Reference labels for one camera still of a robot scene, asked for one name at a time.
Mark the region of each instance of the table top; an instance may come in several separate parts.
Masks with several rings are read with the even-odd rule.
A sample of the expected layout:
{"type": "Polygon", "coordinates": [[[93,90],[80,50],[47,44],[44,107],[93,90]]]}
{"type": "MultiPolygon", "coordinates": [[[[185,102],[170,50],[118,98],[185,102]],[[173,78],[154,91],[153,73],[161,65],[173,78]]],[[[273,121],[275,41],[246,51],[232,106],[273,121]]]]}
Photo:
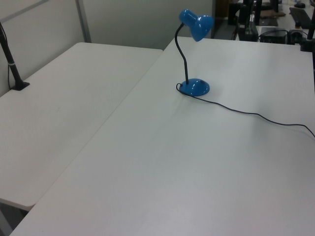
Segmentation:
{"type": "MultiPolygon", "coordinates": [[[[308,14],[310,18],[312,18],[314,7],[311,6],[309,3],[305,4],[305,12],[308,14]]],[[[290,5],[288,3],[281,4],[281,7],[279,8],[279,11],[284,12],[286,15],[282,17],[278,17],[278,26],[257,26],[258,34],[261,34],[261,28],[262,27],[271,27],[271,28],[284,28],[285,30],[294,30],[295,29],[295,21],[293,17],[290,14],[290,7],[294,8],[294,5],[290,5]]],[[[308,33],[308,29],[302,29],[300,30],[304,31],[305,33],[308,33]]]]}
{"type": "Polygon", "coordinates": [[[161,52],[78,43],[2,96],[0,202],[30,210],[161,52]]]}
{"type": "MultiPolygon", "coordinates": [[[[203,99],[315,130],[312,54],[179,44],[203,99]]],[[[314,137],[183,96],[184,79],[172,41],[12,236],[315,235],[314,137]]]]}

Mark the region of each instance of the lamp base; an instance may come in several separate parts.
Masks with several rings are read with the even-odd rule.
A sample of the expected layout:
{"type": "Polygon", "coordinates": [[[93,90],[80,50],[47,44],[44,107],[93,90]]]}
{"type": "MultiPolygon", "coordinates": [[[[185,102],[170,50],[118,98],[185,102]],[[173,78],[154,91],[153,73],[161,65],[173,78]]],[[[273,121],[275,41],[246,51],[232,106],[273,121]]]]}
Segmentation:
{"type": "Polygon", "coordinates": [[[188,84],[184,81],[179,87],[179,91],[194,97],[205,95],[209,90],[209,84],[201,79],[189,79],[188,84]]]}

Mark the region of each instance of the gray wall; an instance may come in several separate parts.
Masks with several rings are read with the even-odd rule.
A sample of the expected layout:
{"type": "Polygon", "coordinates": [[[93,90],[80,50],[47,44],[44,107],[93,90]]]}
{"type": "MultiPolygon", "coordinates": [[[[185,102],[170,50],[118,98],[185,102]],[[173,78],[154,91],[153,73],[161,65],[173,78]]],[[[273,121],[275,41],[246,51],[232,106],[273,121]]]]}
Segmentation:
{"type": "MultiPolygon", "coordinates": [[[[22,80],[84,41],[75,0],[44,1],[2,26],[22,80]]],[[[7,91],[7,61],[1,49],[0,96],[7,91]]]]}
{"type": "MultiPolygon", "coordinates": [[[[213,15],[215,0],[79,0],[93,43],[165,49],[183,9],[213,15]]],[[[180,32],[189,36],[186,28],[180,32]]]]}

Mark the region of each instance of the lamp shade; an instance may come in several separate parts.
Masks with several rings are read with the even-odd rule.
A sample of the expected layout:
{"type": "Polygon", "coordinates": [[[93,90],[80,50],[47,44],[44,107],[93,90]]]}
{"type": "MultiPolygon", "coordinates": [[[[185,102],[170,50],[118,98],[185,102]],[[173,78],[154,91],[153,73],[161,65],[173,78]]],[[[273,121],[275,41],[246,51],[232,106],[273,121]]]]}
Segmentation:
{"type": "Polygon", "coordinates": [[[181,12],[179,19],[184,25],[190,28],[191,36],[196,42],[203,39],[213,25],[213,18],[211,16],[197,16],[188,9],[181,12]]]}

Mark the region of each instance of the blue desk lamp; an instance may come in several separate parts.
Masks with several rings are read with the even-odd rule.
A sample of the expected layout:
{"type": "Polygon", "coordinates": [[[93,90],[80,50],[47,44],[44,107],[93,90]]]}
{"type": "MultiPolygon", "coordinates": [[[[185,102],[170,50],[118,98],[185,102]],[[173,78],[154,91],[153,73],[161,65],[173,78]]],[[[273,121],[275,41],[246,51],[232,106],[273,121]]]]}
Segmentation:
{"type": "Polygon", "coordinates": [[[210,31],[213,25],[213,18],[210,16],[197,16],[188,9],[186,9],[181,12],[181,14],[179,15],[179,19],[182,23],[175,33],[175,43],[178,51],[180,52],[184,59],[186,77],[186,80],[181,83],[179,90],[191,96],[201,96],[209,92],[210,86],[207,82],[201,79],[188,79],[187,61],[181,48],[178,45],[177,35],[181,28],[185,25],[190,28],[192,38],[196,42],[198,42],[201,39],[203,39],[210,31]]]}

